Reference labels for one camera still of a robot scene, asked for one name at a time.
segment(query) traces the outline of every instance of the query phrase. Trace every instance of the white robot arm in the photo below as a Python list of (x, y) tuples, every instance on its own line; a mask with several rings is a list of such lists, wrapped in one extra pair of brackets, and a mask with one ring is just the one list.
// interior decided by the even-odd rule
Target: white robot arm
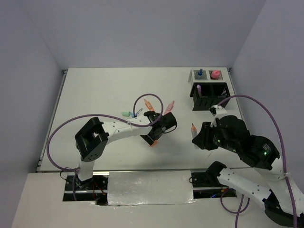
[(94, 162), (98, 159), (105, 146), (116, 140), (140, 135), (149, 145), (154, 145), (162, 134), (177, 126), (172, 113), (161, 116), (159, 121), (153, 123), (159, 114), (148, 111), (143, 115), (129, 119), (128, 123), (121, 121), (101, 122), (98, 117), (91, 118), (75, 135), (76, 147), (80, 152), (81, 161), (78, 172), (78, 185), (85, 184), (93, 177)]
[[(283, 163), (274, 144), (262, 136), (251, 135), (242, 120), (228, 115), (221, 106), (210, 109), (214, 115), (212, 122), (204, 122), (200, 133), (192, 142), (201, 149), (214, 150), (218, 147), (237, 153), (240, 160), (253, 167), (267, 182), (259, 186), (235, 174), (220, 162), (210, 169), (216, 170), (219, 183), (227, 185), (252, 199), (265, 208), (266, 215), (281, 226), (293, 224), (293, 208), (283, 172)], [(304, 226), (304, 194), (293, 179), (288, 177), (298, 218), (298, 227)]]

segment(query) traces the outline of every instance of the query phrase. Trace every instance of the orange tip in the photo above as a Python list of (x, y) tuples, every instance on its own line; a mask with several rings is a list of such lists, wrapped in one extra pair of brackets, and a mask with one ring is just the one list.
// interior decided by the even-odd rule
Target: orange tip
[(154, 143), (150, 146), (150, 147), (153, 147), (157, 144), (157, 140), (154, 141)]
[(196, 127), (194, 126), (194, 124), (192, 124), (191, 130), (192, 130), (192, 131), (196, 131)]

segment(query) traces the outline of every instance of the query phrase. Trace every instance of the pink cap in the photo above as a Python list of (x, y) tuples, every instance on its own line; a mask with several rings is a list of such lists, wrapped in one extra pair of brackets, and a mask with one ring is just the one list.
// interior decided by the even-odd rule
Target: pink cap
[(219, 70), (214, 70), (214, 71), (212, 71), (211, 77), (212, 77), (213, 79), (218, 79), (219, 76), (220, 76), (220, 71), (219, 71)]

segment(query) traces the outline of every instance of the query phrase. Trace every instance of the gray wall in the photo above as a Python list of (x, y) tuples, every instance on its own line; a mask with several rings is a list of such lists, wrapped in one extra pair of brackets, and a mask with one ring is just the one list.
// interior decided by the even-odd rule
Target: gray wall
[[(232, 77), (238, 94), (251, 95), (273, 113), (283, 133), (287, 168), (304, 190), (304, 1), (267, 0), (236, 62)], [(252, 133), (276, 142), (267, 114), (241, 98)]]
[(230, 67), (265, 0), (22, 0), (61, 68)]
[(62, 73), (18, 0), (0, 2), (0, 227), (41, 153)]

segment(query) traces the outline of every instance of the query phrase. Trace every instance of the white table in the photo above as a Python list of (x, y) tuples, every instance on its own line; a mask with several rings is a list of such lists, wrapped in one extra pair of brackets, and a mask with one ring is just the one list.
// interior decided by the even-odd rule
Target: white table
[[(252, 168), (236, 173), (265, 184)], [(219, 198), (179, 205), (95, 206), (92, 202), (63, 202), (65, 181), (58, 173), (28, 175), (12, 228), (233, 228), (235, 215), (226, 212)], [(240, 199), (224, 198), (237, 210)], [(253, 201), (242, 213), (239, 228), (280, 228)]]
[[(64, 121), (84, 114), (110, 114), (121, 116), (122, 111), (131, 111), (137, 97), (145, 93), (157, 94), (164, 108), (175, 101), (172, 113), (177, 119), (177, 129), (163, 135), (154, 147), (140, 137), (118, 140), (106, 146), (101, 158), (95, 161), (94, 170), (166, 170), (166, 169), (204, 169), (214, 161), (225, 163), (231, 168), (247, 167), (234, 153), (223, 149), (212, 153), (197, 150), (192, 144), (191, 123), (198, 131), (204, 121), (211, 121), (209, 111), (192, 111), (188, 77), (190, 67), (185, 68), (71, 68), (68, 70), (51, 132)], [(226, 68), (220, 69), (230, 94), (234, 95)], [(160, 104), (156, 98), (147, 97), (156, 111)], [(141, 99), (137, 110), (147, 108)], [(241, 118), (238, 104), (231, 99), (226, 107), (229, 114)], [(60, 166), (76, 167), (80, 155), (75, 147), (75, 134), (89, 120), (80, 119), (62, 128), (51, 142), (53, 159)], [(46, 152), (39, 171), (57, 171), (48, 160)]]

